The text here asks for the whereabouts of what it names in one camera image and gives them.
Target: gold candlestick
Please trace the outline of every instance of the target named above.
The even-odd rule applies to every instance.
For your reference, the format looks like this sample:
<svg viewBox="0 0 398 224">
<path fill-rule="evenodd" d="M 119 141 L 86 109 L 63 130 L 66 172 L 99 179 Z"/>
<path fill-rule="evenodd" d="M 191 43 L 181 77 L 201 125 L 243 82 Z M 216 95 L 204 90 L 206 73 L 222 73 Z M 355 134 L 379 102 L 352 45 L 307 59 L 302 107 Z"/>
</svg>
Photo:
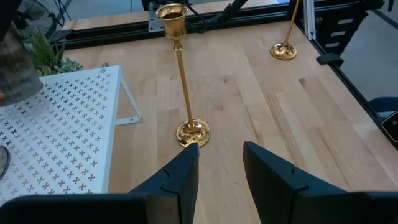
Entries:
<svg viewBox="0 0 398 224">
<path fill-rule="evenodd" d="M 163 22 L 166 38 L 174 42 L 173 49 L 177 54 L 178 67 L 180 69 L 182 89 L 187 107 L 188 121 L 182 122 L 176 132 L 178 143 L 187 147 L 191 143 L 198 143 L 199 147 L 205 145 L 210 138 L 210 128 L 206 122 L 192 118 L 191 105 L 189 102 L 187 80 L 185 78 L 184 64 L 182 62 L 181 40 L 186 34 L 185 16 L 187 7 L 173 3 L 164 5 L 156 10 L 156 16 Z"/>
<path fill-rule="evenodd" d="M 297 0 L 296 5 L 294 7 L 292 20 L 290 21 L 289 31 L 286 34 L 286 38 L 283 43 L 277 43 L 271 47 L 271 55 L 279 60 L 292 60 L 297 55 L 297 49 L 289 44 L 289 36 L 290 32 L 293 28 L 294 19 L 296 17 L 297 9 L 299 8 L 300 0 Z"/>
</svg>

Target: wooden table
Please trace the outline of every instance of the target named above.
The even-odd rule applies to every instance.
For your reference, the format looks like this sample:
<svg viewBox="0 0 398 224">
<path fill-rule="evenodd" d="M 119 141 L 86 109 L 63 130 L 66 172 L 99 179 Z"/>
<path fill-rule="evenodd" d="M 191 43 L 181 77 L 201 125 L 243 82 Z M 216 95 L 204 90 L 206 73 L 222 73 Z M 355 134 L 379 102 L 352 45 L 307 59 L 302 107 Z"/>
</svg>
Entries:
<svg viewBox="0 0 398 224">
<path fill-rule="evenodd" d="M 200 149 L 195 223 L 259 223 L 242 161 L 253 141 L 345 190 L 397 190 L 398 152 L 294 27 L 297 58 L 271 57 L 288 22 L 189 34 L 183 56 L 193 115 L 211 128 Z M 127 192 L 182 148 L 175 128 L 187 119 L 177 59 L 166 38 L 69 50 L 85 68 L 119 64 L 139 124 L 116 128 L 109 189 Z M 120 116 L 132 108 L 121 95 Z"/>
</svg>

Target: plant pot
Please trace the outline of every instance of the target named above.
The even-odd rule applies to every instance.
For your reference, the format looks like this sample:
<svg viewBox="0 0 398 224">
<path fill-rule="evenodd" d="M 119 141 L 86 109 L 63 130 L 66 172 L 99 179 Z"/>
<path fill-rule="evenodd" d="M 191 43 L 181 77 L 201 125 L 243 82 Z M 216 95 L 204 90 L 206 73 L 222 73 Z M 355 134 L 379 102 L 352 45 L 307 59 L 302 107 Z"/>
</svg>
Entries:
<svg viewBox="0 0 398 224">
<path fill-rule="evenodd" d="M 32 96 L 43 86 L 13 24 L 0 42 L 0 107 Z"/>
</svg>

